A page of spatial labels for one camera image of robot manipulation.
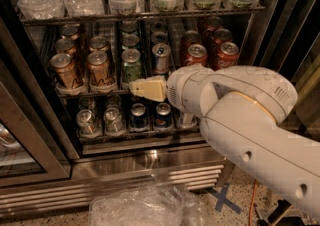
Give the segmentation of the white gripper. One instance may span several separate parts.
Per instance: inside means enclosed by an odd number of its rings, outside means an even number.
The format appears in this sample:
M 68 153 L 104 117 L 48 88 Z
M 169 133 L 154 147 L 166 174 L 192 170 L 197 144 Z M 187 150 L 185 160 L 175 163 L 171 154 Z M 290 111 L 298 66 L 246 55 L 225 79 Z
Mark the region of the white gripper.
M 129 83 L 131 93 L 152 101 L 169 103 L 178 110 L 204 117 L 215 105 L 214 71 L 201 64 L 181 67 L 167 80 L 164 76 L 138 79 Z

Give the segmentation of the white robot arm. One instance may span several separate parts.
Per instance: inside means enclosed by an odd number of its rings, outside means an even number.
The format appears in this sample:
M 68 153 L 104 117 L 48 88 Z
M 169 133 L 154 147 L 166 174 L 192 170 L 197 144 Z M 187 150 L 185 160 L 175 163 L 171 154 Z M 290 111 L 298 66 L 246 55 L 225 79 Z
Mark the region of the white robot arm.
M 279 127 L 297 102 L 279 73 L 255 66 L 214 71 L 200 64 L 129 84 L 200 120 L 206 142 L 313 219 L 320 218 L 320 143 Z

